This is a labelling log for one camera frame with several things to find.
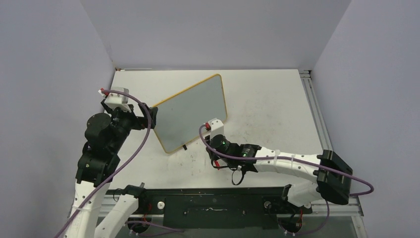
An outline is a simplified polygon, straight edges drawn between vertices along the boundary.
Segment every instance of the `white wall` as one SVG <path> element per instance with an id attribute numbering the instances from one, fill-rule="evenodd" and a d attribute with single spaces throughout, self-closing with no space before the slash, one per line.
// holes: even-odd
<path id="1" fill-rule="evenodd" d="M 120 68 L 312 69 L 350 0 L 81 0 Z"/>
<path id="2" fill-rule="evenodd" d="M 419 237 L 419 12 L 353 0 L 312 73 L 334 149 L 376 187 L 360 197 L 371 238 Z"/>
<path id="3" fill-rule="evenodd" d="M 79 0 L 0 3 L 1 237 L 52 237 L 114 69 Z"/>

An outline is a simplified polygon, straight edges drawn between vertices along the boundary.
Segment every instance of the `whiteboard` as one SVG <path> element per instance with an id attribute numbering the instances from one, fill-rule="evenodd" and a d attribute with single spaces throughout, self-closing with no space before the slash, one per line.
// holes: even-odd
<path id="1" fill-rule="evenodd" d="M 154 128 L 166 153 L 172 153 L 199 136 L 197 128 L 207 121 L 227 119 L 222 78 L 215 74 L 153 105 L 159 117 Z"/>
<path id="2" fill-rule="evenodd" d="M 299 72 L 295 69 L 118 71 L 112 86 L 128 88 L 140 101 L 154 105 L 214 74 L 220 74 L 223 79 L 229 113 L 224 132 L 229 141 L 290 153 L 322 153 Z M 135 113 L 141 115 L 138 108 Z M 137 149 L 145 133 L 145 130 L 131 131 L 118 153 L 120 165 Z M 151 133 L 138 156 L 115 176 L 110 189 L 141 182 L 146 188 L 233 187 L 231 175 L 228 169 L 218 171 L 211 166 L 199 139 L 190 143 L 187 150 L 166 154 Z M 277 173 L 248 172 L 239 186 L 284 186 L 299 180 Z"/>

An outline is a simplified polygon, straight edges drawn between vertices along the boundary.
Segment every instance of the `screw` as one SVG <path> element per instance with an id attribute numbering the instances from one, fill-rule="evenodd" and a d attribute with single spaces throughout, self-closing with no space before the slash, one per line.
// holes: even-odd
<path id="1" fill-rule="evenodd" d="M 268 206 L 269 206 L 269 205 L 271 205 L 271 202 L 270 202 L 270 201 L 266 201 L 266 202 L 264 203 L 264 207 L 265 207 L 265 208 L 268 208 Z"/>
<path id="2" fill-rule="evenodd" d="M 157 203 L 157 208 L 162 210 L 165 207 L 165 203 L 164 202 L 158 202 Z"/>

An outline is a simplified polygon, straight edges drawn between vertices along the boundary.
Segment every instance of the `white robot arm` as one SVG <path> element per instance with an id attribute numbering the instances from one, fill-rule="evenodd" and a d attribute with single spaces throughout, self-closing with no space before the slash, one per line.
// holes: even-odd
<path id="1" fill-rule="evenodd" d="M 217 152 L 227 155 L 220 156 L 207 149 L 212 164 L 213 162 L 216 164 L 215 168 L 228 167 L 231 170 L 242 171 L 242 176 L 250 171 L 256 173 L 275 172 L 303 178 L 306 180 L 305 182 L 290 184 L 285 187 L 285 199 L 296 207 L 310 207 L 310 202 L 320 199 L 342 205 L 348 203 L 351 184 L 349 178 L 294 161 L 294 158 L 296 158 L 315 165 L 324 165 L 341 170 L 351 175 L 353 173 L 352 169 L 334 152 L 325 150 L 322 155 L 300 155 L 271 150 L 253 144 L 238 145 L 225 138 L 223 123 L 218 119 L 212 119 L 206 123 L 206 129 L 210 131 L 210 135 L 206 137 L 206 143 Z M 229 157 L 232 156 L 242 157 L 244 160 L 230 159 Z M 274 159 L 252 159 L 263 157 L 274 157 Z M 280 159 L 285 157 L 291 158 L 291 160 Z M 218 160 L 224 161 L 226 166 L 220 167 Z"/>
<path id="2" fill-rule="evenodd" d="M 112 90 L 128 93 L 125 88 Z M 64 230 L 64 238 L 115 237 L 128 217 L 138 209 L 138 198 L 144 192 L 144 184 L 140 187 L 128 185 L 123 189 L 119 202 L 95 229 L 102 201 L 112 181 L 109 177 L 120 161 L 117 153 L 132 129 L 145 129 L 147 125 L 146 118 L 134 115 L 133 105 L 127 104 L 127 97 L 113 93 L 105 95 L 101 90 L 100 93 L 105 96 L 101 104 L 107 113 L 93 115 L 87 122 L 87 142 L 77 164 L 76 192 L 70 215 L 74 219 Z M 140 108 L 148 110 L 153 129 L 158 109 L 147 105 Z"/>

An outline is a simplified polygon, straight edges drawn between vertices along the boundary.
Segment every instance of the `purple cable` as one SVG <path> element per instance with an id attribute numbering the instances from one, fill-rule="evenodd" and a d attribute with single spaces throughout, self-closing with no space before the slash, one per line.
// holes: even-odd
<path id="1" fill-rule="evenodd" d="M 139 234 L 139 236 L 143 236 L 143 237 L 155 237 L 155 236 L 160 236 L 160 235 L 172 233 L 172 232 L 180 232 L 180 233 L 184 232 L 184 230 L 181 230 L 181 229 L 174 229 L 174 228 L 165 227 L 165 226 L 161 226 L 155 223 L 145 222 L 145 221 L 129 221 L 129 222 L 126 222 L 125 224 L 146 224 L 149 226 L 159 227 L 159 228 L 168 230 L 168 232 L 163 232 L 163 233 L 158 233 L 158 234 Z"/>
<path id="2" fill-rule="evenodd" d="M 222 156 L 222 157 L 225 157 L 227 159 L 232 159 L 232 160 L 272 160 L 272 159 L 274 159 L 274 157 L 235 157 L 235 156 L 230 156 L 230 155 L 222 154 L 222 153 L 216 151 L 215 149 L 211 148 L 210 145 L 206 143 L 206 140 L 204 139 L 203 134 L 201 132 L 202 129 L 203 129 L 203 127 L 205 127 L 205 126 L 206 126 L 205 124 L 203 124 L 203 125 L 200 126 L 200 130 L 199 130 L 200 138 L 203 141 L 203 143 L 206 145 L 206 147 L 208 149 L 210 149 L 212 152 L 214 152 L 215 154 L 217 154 L 218 156 Z M 285 157 L 285 156 L 277 156 L 277 159 L 292 160 L 292 158 Z M 356 180 L 356 181 L 361 182 L 363 184 L 366 184 L 369 187 L 369 190 L 368 191 L 352 193 L 352 194 L 350 194 L 350 196 L 366 195 L 366 194 L 372 193 L 374 191 L 374 188 L 373 188 L 373 185 L 372 184 L 370 184 L 369 182 L 367 182 L 367 181 L 365 181 L 363 179 L 360 179 L 358 177 L 355 177 L 353 175 L 346 174 L 344 172 L 341 172 L 341 171 L 338 171 L 338 170 L 329 168 L 327 166 L 317 165 L 317 164 L 314 164 L 314 163 L 311 163 L 311 162 L 308 162 L 308 161 L 304 161 L 304 160 L 300 160 L 300 159 L 296 159 L 296 158 L 293 159 L 293 161 L 296 161 L 296 162 L 299 162 L 299 163 L 302 163 L 302 164 L 305 164 L 305 165 L 310 165 L 310 166 L 318 167 L 320 169 L 323 169 L 323 170 L 326 170 L 326 171 L 330 171 L 330 172 L 339 174 L 341 176 L 348 177 L 350 179 L 353 179 L 353 180 Z"/>
<path id="3" fill-rule="evenodd" d="M 326 200 L 325 202 L 326 202 L 326 204 L 327 204 L 327 216 L 325 217 L 325 220 L 321 223 L 321 225 L 320 225 L 319 227 L 317 227 L 317 228 L 315 228 L 315 229 L 311 230 L 311 231 L 294 233 L 294 234 L 295 234 L 295 236 L 309 235 L 309 234 L 315 233 L 315 232 L 317 232 L 317 231 L 321 230 L 321 229 L 325 226 L 325 224 L 327 224 L 327 221 L 328 221 L 328 218 L 329 218 L 329 204 L 328 204 L 327 200 Z"/>
<path id="4" fill-rule="evenodd" d="M 131 98 L 132 100 L 134 100 L 136 103 L 138 103 L 146 112 L 146 117 L 147 117 L 147 131 L 146 131 L 146 135 L 142 141 L 142 143 L 140 144 L 139 148 L 137 148 L 137 150 L 134 152 L 134 154 L 124 163 L 121 165 L 120 168 L 118 168 L 114 173 L 112 173 L 109 177 L 107 177 L 101 184 L 99 184 L 86 198 L 85 200 L 83 200 L 83 202 L 80 204 L 79 209 L 83 208 L 85 206 L 85 204 L 92 198 L 92 196 L 100 189 L 102 188 L 106 183 L 108 183 L 115 175 L 117 175 L 123 168 L 125 168 L 133 159 L 134 157 L 137 156 L 137 154 L 140 152 L 140 150 L 143 148 L 143 146 L 146 143 L 147 138 L 149 137 L 150 134 L 150 130 L 152 128 L 152 117 L 150 116 L 149 111 L 147 110 L 146 106 L 140 102 L 140 100 L 138 100 L 137 98 L 131 96 L 128 93 L 124 93 L 124 92 L 120 92 L 120 91 L 115 91 L 115 90 L 102 90 L 103 93 L 115 93 L 115 94 L 120 94 L 123 96 L 126 96 L 128 98 Z M 75 210 L 74 213 L 70 216 L 70 218 L 67 220 L 67 222 L 64 224 L 64 226 L 60 229 L 60 231 L 58 231 L 58 233 L 54 236 L 54 238 L 58 238 L 63 232 L 64 230 L 68 227 L 68 225 L 70 225 L 71 221 L 73 221 L 73 219 L 77 216 L 77 214 L 79 214 L 80 210 Z"/>

